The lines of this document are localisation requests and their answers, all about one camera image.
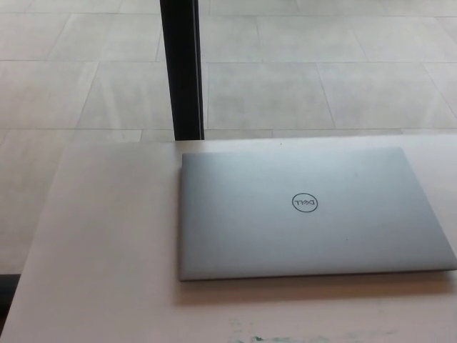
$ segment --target gray floor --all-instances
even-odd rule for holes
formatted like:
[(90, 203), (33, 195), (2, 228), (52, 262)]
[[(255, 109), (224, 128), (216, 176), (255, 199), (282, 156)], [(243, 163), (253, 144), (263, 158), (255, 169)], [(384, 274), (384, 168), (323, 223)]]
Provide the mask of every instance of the gray floor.
[[(456, 0), (200, 7), (208, 139), (457, 129)], [(159, 0), (0, 0), (0, 273), (69, 142), (173, 139), (164, 60)]]

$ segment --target white table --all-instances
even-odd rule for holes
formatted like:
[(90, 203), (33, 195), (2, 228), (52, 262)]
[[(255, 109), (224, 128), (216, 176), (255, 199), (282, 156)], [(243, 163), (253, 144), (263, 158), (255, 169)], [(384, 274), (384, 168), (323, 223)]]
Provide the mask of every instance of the white table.
[(453, 273), (180, 284), (184, 151), (402, 146), (457, 251), (457, 136), (72, 146), (1, 342), (457, 342)]

